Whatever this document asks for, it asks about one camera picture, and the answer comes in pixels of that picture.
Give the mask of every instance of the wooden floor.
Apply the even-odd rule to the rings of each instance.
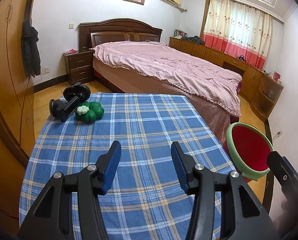
[[[86,85],[90,88],[91,93],[96,93],[96,92],[111,93],[109,89],[107,89],[97,81],[92,81],[90,83],[87,83]],[[50,99],[59,99],[62,96],[64,89],[68,86],[69,86],[69,83],[64,82],[34,94],[34,132],[35,132],[36,139],[39,136],[45,121],[49,117]],[[251,111],[248,102],[245,99],[243,99],[241,96],[239,96],[239,98],[241,100],[240,111],[242,115],[240,117],[240,122],[253,125],[259,131],[265,134],[264,123],[260,119],[258,119],[258,117]],[[262,177],[258,181],[251,181],[248,184],[251,187],[251,189],[254,191],[254,193],[257,195],[260,202],[262,202],[264,197],[265,184],[266,184],[266,176]]]

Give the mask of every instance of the screw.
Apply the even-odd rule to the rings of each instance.
[[[96,168],[97,168],[97,166],[94,164],[91,164],[87,167],[88,171],[94,171]]]
[[[230,172],[230,176],[233,178],[237,178],[237,177],[239,177],[239,173],[236,171],[232,171],[232,172]]]
[[[61,176],[62,176],[62,173],[61,172],[56,172],[55,174],[53,174],[53,177],[55,179],[59,179],[59,178],[61,178]]]
[[[198,170],[198,171],[202,171],[205,167],[204,167],[203,165],[201,165],[201,164],[196,164],[196,165],[194,166],[194,168],[195,168],[196,170]]]

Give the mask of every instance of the table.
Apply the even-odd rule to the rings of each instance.
[[[20,223],[56,171],[77,173],[118,140],[122,152],[112,188],[99,196],[109,238],[185,239],[193,196],[179,186],[170,146],[178,141],[197,163],[227,174],[235,168],[217,138],[184,96],[96,93],[89,101],[102,104],[101,120],[85,124],[72,114],[65,123],[50,116],[44,124],[23,180]],[[220,234],[219,193],[215,200],[213,239]],[[78,240],[76,194],[72,216]]]

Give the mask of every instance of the wardrobe handle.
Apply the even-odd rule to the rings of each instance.
[[[9,18],[9,23],[10,23],[10,21],[11,21],[12,12],[13,12],[13,6],[12,6],[12,4],[11,4],[11,7],[10,7],[10,11],[11,11],[11,13],[10,13],[10,18]]]
[[[10,14],[10,4],[8,4],[8,6],[7,6],[7,17],[5,18],[5,20],[6,20],[6,22],[8,22],[8,19],[9,19],[9,14]]]

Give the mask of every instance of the floral curtain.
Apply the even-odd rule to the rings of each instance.
[[[232,0],[210,0],[203,31],[205,45],[262,69],[271,36],[271,16]]]

